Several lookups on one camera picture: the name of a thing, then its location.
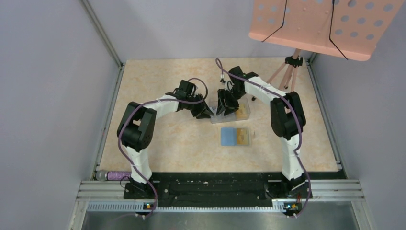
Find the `purple glitter microphone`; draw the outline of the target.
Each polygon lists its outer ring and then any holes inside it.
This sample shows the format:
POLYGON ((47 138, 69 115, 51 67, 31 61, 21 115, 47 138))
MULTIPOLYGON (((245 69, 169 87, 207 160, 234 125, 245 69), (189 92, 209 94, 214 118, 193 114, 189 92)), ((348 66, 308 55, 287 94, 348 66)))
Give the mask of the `purple glitter microphone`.
POLYGON ((95 173, 95 179, 98 181, 129 180, 129 177, 131 177, 131 172, 127 172, 127 171, 99 170, 95 173))

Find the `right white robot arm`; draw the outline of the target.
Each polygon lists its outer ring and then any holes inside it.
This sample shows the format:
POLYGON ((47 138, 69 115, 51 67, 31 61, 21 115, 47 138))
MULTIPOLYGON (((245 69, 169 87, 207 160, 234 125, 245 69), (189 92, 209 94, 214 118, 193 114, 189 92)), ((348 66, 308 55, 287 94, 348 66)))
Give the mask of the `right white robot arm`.
POLYGON ((217 91, 217 115, 229 115, 239 109, 239 99, 249 94, 270 107, 271 128, 282 143, 281 192, 294 197, 306 181, 305 170, 299 159, 303 127, 306 119, 298 93, 274 88, 255 72, 244 73, 236 66, 227 71, 230 78, 217 91))

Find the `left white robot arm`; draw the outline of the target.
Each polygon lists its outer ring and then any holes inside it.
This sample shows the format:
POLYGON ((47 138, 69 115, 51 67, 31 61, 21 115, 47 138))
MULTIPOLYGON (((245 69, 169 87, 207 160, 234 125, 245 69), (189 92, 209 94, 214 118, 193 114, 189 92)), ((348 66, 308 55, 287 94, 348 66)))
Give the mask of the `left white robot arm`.
POLYGON ((181 80, 172 92, 144 103, 130 102, 117 129, 118 148, 131 165, 130 183, 142 198, 153 194, 150 181, 152 171, 149 166, 147 148, 152 141, 157 119, 180 110, 188 110, 196 119, 209 119, 214 116, 205 102, 206 95, 196 92, 192 80, 181 80))

